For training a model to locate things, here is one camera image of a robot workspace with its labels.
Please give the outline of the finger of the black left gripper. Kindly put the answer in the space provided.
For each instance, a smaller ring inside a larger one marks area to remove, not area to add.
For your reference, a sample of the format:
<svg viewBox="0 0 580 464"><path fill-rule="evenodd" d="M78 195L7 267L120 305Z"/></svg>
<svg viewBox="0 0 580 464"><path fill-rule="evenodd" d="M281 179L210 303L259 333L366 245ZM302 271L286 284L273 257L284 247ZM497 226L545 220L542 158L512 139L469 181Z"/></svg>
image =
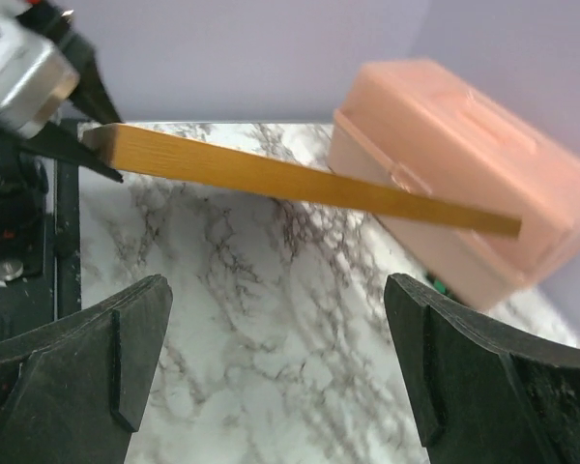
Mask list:
<svg viewBox="0 0 580 464"><path fill-rule="evenodd" d="M50 1L25 1L23 26L50 39L79 75L69 100L83 114L101 124L123 120L106 91L92 43L72 26L71 17Z"/></svg>
<svg viewBox="0 0 580 464"><path fill-rule="evenodd" d="M107 165L95 151L80 142L75 134L52 122L48 122L31 138L20 137L19 145L34 155L85 167L109 180L123 182L119 171Z"/></svg>

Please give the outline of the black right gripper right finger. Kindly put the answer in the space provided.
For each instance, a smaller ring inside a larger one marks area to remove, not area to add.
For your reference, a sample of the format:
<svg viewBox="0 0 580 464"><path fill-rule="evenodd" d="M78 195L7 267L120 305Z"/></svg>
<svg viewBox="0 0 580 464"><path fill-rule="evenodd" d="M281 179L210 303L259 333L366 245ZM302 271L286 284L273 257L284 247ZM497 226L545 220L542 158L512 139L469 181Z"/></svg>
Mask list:
<svg viewBox="0 0 580 464"><path fill-rule="evenodd" d="M580 349L390 275L384 304L432 463L580 463Z"/></svg>

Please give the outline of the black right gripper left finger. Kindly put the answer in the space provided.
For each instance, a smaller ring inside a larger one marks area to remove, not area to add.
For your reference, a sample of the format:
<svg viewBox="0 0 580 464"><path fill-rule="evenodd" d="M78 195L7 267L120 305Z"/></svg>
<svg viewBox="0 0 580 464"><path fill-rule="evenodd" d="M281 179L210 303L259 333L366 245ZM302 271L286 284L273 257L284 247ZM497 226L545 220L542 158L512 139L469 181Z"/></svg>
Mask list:
<svg viewBox="0 0 580 464"><path fill-rule="evenodd" d="M172 290L149 275L0 342L0 463L122 463L139 430Z"/></svg>

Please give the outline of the brown wooden picture frame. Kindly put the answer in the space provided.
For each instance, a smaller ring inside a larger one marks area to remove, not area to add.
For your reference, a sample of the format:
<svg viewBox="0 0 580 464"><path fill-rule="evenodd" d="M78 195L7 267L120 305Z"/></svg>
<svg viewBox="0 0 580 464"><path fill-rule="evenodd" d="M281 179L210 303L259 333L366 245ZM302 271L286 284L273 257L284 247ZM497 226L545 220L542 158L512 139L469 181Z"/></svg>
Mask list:
<svg viewBox="0 0 580 464"><path fill-rule="evenodd" d="M522 225L518 217L126 124L87 130L82 141L119 171L507 237Z"/></svg>

